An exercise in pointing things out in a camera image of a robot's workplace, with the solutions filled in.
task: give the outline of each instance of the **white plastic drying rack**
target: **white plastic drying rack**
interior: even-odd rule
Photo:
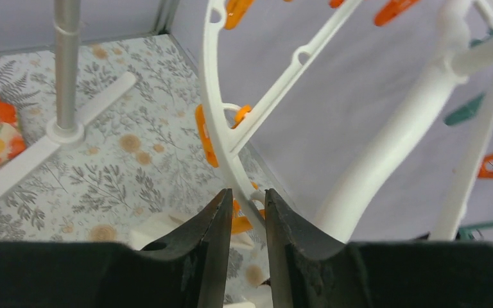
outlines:
[[[346,0],[307,44],[293,52],[288,68],[244,120],[231,128],[224,111],[237,112],[240,106],[222,101],[218,79],[218,37],[227,16],[225,0],[209,0],[200,57],[206,129],[227,185],[233,189],[241,210],[262,239],[266,238],[264,219],[253,200],[263,203],[264,195],[252,187],[238,157],[239,151],[362,1]],[[344,243],[349,241],[375,193],[420,142],[454,88],[467,82],[471,74],[493,65],[493,39],[469,47],[471,34],[464,18],[472,5],[493,29],[493,0],[447,0],[443,4],[437,19],[438,43],[416,84],[386,126],[341,175],[316,213],[315,225],[333,238]],[[493,80],[429,239],[454,239],[492,131]]]
[[[102,114],[137,82],[130,72],[118,78],[88,101],[78,113],[76,74],[80,45],[80,0],[54,0],[56,117],[46,126],[46,135],[0,169],[0,197],[38,168],[60,148],[74,148],[85,139],[85,127]]]

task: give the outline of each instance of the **leaf pattern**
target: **leaf pattern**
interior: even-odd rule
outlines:
[[[18,107],[28,144],[55,116],[53,60],[49,51],[0,57],[0,93]],[[0,239],[89,241],[92,229],[111,226],[127,242],[130,228],[153,213],[197,213],[225,187],[199,141],[197,77],[167,36],[82,47],[78,67],[78,107],[122,72],[139,81],[87,128],[85,144],[59,151],[0,200]],[[134,142],[127,151],[125,135]],[[271,187],[247,150],[240,158],[253,181]],[[249,234],[264,255],[264,241]],[[253,255],[230,249],[227,301],[250,287],[244,264],[267,263]]]

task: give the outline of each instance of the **white rack leg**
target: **white rack leg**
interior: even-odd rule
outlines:
[[[465,157],[456,168],[455,178],[428,239],[452,241],[466,213],[467,201],[479,166],[489,145],[493,132],[493,86],[487,93],[471,130],[469,146]]]

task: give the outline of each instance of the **teal clothespin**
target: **teal clothespin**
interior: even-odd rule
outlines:
[[[477,115],[477,112],[479,111],[484,98],[485,93],[483,92],[477,95],[475,98],[470,99],[466,104],[458,107],[449,115],[447,115],[443,119],[443,122],[447,126],[455,126],[462,122],[473,119]]]
[[[492,229],[492,228],[493,228],[493,221],[488,221],[485,223],[477,223],[475,225],[467,225],[460,227],[458,229],[458,233],[460,234],[461,240],[475,240],[475,237],[473,236],[474,231],[483,230],[483,229]]]
[[[473,48],[475,46],[478,46],[478,45],[481,45],[482,43],[490,40],[491,38],[493,38],[493,29],[489,29],[488,32],[487,32],[487,37],[483,38],[483,39],[473,39],[469,42],[469,47]]]

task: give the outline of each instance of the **white stand foot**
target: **white stand foot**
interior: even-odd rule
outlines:
[[[46,125],[46,135],[53,142],[61,145],[64,149],[70,150],[79,147],[85,139],[84,125],[77,122],[76,128],[71,131],[63,130],[57,125],[57,119],[53,118]]]

